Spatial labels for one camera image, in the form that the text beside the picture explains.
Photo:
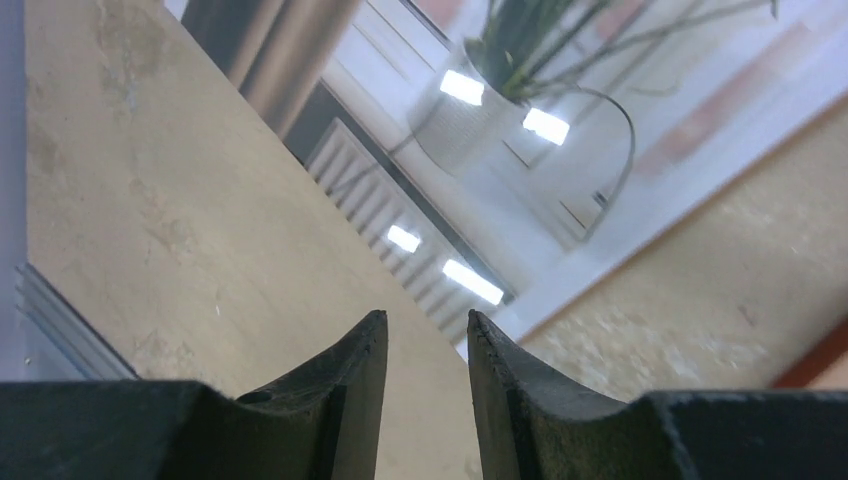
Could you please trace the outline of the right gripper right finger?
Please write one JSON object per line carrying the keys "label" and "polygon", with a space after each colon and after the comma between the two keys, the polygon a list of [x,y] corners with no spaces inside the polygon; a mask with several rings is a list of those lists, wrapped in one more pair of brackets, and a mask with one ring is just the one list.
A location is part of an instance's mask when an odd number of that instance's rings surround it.
{"label": "right gripper right finger", "polygon": [[658,390],[621,402],[536,358],[486,315],[467,325],[486,479],[843,479],[847,395]]}

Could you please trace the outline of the copper wooden picture frame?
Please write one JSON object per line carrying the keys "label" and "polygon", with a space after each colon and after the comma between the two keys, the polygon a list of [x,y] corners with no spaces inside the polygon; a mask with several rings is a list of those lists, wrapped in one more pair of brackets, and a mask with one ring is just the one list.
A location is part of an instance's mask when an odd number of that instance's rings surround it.
{"label": "copper wooden picture frame", "polygon": [[823,336],[797,362],[771,382],[776,389],[805,388],[847,352],[847,319]]}

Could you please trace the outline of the plant photo print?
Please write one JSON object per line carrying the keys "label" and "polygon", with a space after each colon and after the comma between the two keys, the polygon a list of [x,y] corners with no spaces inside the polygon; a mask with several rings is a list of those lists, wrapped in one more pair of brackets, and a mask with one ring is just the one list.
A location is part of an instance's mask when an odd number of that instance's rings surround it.
{"label": "plant photo print", "polygon": [[522,338],[847,90],[843,1],[171,1],[458,349]]}

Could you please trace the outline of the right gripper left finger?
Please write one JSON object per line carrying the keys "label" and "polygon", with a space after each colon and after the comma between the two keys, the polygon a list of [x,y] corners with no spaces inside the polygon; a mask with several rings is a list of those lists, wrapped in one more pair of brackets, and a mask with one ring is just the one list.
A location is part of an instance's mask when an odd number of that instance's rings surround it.
{"label": "right gripper left finger", "polygon": [[5,479],[371,479],[388,318],[368,313],[278,379],[230,398],[198,381],[5,383]]}

